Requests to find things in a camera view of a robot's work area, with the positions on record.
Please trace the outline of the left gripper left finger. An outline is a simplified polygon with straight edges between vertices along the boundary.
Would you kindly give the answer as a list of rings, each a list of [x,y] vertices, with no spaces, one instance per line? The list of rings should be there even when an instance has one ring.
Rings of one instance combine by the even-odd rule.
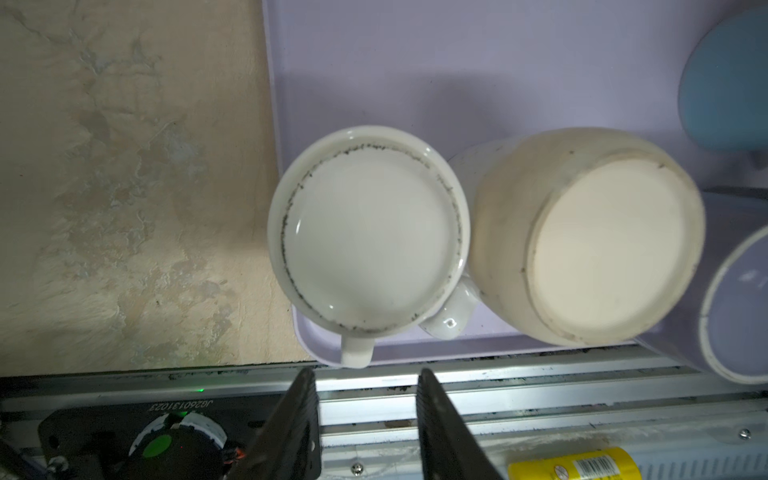
[[[302,369],[230,479],[317,479],[322,470],[319,398],[314,370]]]

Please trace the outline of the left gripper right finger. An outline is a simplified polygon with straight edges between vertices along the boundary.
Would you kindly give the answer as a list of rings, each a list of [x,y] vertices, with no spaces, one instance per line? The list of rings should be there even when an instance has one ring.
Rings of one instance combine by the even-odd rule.
[[[418,377],[416,412],[424,479],[502,479],[427,368]]]

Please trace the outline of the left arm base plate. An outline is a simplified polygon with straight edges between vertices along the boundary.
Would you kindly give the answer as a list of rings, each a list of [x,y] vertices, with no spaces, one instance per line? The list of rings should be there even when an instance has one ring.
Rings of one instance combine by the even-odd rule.
[[[57,410],[38,427],[57,479],[223,479],[280,397],[235,396]]]

